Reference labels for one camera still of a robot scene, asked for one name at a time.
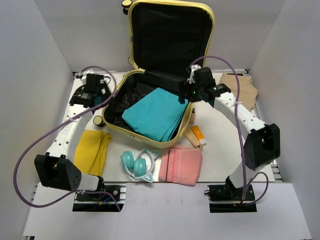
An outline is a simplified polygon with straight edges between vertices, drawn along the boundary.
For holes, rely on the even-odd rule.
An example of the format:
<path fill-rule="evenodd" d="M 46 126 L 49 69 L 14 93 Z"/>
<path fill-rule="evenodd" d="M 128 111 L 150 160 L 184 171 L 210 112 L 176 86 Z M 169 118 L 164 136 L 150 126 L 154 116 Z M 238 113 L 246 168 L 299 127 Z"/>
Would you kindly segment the teal cloth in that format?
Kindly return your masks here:
<path fill-rule="evenodd" d="M 171 140 L 188 101 L 162 88 L 156 88 L 122 114 L 122 119 L 138 134 L 156 142 Z"/>

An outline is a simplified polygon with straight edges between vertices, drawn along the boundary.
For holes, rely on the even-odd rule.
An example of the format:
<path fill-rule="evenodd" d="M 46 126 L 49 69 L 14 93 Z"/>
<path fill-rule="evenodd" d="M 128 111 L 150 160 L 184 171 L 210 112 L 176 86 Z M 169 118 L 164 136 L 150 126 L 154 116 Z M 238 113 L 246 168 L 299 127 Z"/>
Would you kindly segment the beige cloth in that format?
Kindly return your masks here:
<path fill-rule="evenodd" d="M 258 89 L 255 88 L 252 84 L 251 76 L 241 76 L 238 75 L 239 79 L 239 101 L 242 102 L 243 106 L 252 111 L 255 106 L 256 97 L 259 93 Z M 223 73 L 220 78 L 220 84 L 225 84 L 228 88 L 231 89 L 234 96 L 237 96 L 237 80 L 233 74 Z"/>

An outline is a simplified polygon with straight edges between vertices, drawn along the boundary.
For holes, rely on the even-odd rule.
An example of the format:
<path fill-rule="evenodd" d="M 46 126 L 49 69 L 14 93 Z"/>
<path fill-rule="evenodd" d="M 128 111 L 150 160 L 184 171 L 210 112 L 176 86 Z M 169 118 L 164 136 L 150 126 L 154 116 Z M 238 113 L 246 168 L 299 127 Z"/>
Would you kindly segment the yellow cloth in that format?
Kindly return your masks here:
<path fill-rule="evenodd" d="M 77 145 L 73 164 L 84 174 L 102 176 L 112 136 L 103 130 L 85 130 Z"/>

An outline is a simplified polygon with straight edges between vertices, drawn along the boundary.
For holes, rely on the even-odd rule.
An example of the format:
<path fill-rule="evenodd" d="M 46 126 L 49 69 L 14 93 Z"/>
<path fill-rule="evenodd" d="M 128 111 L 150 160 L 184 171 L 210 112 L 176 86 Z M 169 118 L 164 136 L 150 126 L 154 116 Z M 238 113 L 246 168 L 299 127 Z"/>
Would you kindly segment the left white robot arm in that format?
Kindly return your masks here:
<path fill-rule="evenodd" d="M 66 108 L 65 120 L 85 110 L 89 112 L 62 127 L 46 153 L 35 157 L 34 165 L 44 187 L 70 192 L 88 191 L 90 196 L 99 200 L 106 193 L 101 178 L 96 173 L 84 173 L 73 162 L 80 138 L 94 115 L 95 111 L 91 108 L 105 101 L 111 92 L 101 74 L 88 73 L 81 80 L 83 85 L 73 93 Z"/>

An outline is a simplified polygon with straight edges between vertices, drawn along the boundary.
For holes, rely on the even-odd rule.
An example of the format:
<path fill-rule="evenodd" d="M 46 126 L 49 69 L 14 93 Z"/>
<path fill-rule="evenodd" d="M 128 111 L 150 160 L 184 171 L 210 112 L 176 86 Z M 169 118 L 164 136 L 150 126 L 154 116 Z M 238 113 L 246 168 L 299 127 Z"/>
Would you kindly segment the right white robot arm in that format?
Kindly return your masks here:
<path fill-rule="evenodd" d="M 280 154 L 280 129 L 256 118 L 225 84 L 216 84 L 211 69 L 194 64 L 188 80 L 180 85 L 179 98 L 190 102 L 204 101 L 222 113 L 237 129 L 242 142 L 241 163 L 227 177 L 226 195 L 236 200 L 256 174 Z"/>

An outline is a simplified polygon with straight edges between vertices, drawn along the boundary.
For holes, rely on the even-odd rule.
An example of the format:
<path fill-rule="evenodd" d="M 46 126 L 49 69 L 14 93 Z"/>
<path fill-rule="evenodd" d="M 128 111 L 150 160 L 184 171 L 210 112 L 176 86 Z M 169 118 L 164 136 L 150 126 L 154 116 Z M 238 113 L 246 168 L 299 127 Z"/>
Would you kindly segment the beige round bottle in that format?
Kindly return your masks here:
<path fill-rule="evenodd" d="M 190 125 L 192 125 L 195 122 L 195 117 L 196 117 L 195 108 L 193 108 L 191 112 L 190 120 L 189 120 Z"/>

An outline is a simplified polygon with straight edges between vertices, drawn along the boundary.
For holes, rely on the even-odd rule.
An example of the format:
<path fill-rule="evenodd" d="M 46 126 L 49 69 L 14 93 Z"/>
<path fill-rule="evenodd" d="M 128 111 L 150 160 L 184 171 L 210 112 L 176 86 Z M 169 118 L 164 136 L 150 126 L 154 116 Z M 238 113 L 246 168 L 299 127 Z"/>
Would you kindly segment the beige cosmetic tube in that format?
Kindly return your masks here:
<path fill-rule="evenodd" d="M 185 137 L 188 139 L 188 141 L 191 143 L 191 145 L 195 148 L 195 149 L 203 149 L 203 145 L 201 144 L 201 142 L 197 139 L 197 137 L 194 135 L 194 133 L 191 132 L 185 132 L 184 133 Z"/>

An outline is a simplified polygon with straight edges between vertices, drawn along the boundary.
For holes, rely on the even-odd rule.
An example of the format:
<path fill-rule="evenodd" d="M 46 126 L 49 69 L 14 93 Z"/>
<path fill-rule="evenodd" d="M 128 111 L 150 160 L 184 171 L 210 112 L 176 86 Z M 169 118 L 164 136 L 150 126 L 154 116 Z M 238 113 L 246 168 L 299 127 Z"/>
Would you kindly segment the orange sunscreen tube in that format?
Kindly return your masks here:
<path fill-rule="evenodd" d="M 205 136 L 201 132 L 200 128 L 197 125 L 191 126 L 190 127 L 191 131 L 195 135 L 195 137 L 199 140 L 199 142 L 205 146 L 207 144 L 207 141 L 205 139 Z"/>

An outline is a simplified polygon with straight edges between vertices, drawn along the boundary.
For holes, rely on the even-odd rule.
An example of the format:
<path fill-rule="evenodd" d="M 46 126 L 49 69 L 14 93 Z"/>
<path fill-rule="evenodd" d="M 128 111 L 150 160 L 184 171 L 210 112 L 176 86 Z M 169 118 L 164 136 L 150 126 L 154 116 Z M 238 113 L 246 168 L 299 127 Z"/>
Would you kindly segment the yellow suitcase with black lining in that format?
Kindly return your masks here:
<path fill-rule="evenodd" d="M 173 146 L 191 118 L 191 104 L 182 113 L 165 141 L 134 131 L 122 119 L 123 112 L 157 88 L 178 97 L 189 76 L 188 66 L 207 53 L 214 31 L 214 13 L 203 3 L 178 0 L 124 0 L 129 19 L 130 56 L 133 70 L 117 86 L 113 99 L 102 111 L 109 129 L 159 149 Z"/>

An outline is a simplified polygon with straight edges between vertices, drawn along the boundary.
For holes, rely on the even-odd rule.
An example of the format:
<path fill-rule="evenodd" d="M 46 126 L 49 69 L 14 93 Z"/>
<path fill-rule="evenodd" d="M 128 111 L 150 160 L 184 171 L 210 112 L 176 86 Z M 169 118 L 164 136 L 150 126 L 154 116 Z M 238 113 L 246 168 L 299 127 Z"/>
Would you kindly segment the pink striped towel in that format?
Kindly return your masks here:
<path fill-rule="evenodd" d="M 201 149 L 173 145 L 163 151 L 158 179 L 193 187 L 200 177 L 202 162 Z"/>

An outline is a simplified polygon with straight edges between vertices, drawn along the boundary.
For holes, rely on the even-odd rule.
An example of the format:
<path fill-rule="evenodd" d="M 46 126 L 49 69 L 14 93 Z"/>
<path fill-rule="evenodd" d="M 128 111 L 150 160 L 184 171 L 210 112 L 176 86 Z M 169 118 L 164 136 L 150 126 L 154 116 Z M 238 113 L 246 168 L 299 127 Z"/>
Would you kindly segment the teal cat-ear headphones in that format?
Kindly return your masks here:
<path fill-rule="evenodd" d="M 150 168 L 147 169 L 147 162 L 145 158 L 142 158 L 143 154 L 146 154 L 151 162 Z M 147 183 L 153 183 L 152 172 L 155 167 L 155 161 L 159 155 L 157 150 L 148 150 L 147 148 L 142 149 L 136 158 L 134 158 L 131 151 L 125 151 L 120 156 L 120 161 L 123 170 L 133 180 L 143 180 Z"/>

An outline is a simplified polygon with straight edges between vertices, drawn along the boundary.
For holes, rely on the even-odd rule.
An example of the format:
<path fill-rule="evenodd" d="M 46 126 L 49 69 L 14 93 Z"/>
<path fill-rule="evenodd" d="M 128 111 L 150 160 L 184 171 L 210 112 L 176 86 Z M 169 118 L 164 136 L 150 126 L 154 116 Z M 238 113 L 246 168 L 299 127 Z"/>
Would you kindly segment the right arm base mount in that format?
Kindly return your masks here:
<path fill-rule="evenodd" d="M 247 190 L 244 203 L 240 203 L 242 200 L 242 189 L 231 190 L 226 184 L 208 185 L 203 193 L 205 196 L 208 196 L 209 211 L 212 214 L 257 212 L 255 203 L 249 205 L 249 203 L 255 201 L 255 194 L 252 186 Z"/>

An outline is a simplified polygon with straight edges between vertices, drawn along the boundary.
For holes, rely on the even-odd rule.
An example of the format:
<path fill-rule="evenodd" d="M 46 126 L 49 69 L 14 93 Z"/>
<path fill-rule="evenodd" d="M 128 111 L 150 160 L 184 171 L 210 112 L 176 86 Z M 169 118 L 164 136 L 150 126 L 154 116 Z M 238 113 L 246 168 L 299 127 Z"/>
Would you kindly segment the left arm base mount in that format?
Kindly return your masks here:
<path fill-rule="evenodd" d="M 73 201 L 73 212 L 117 213 L 124 206 L 126 184 L 105 183 L 103 193 L 76 193 Z"/>

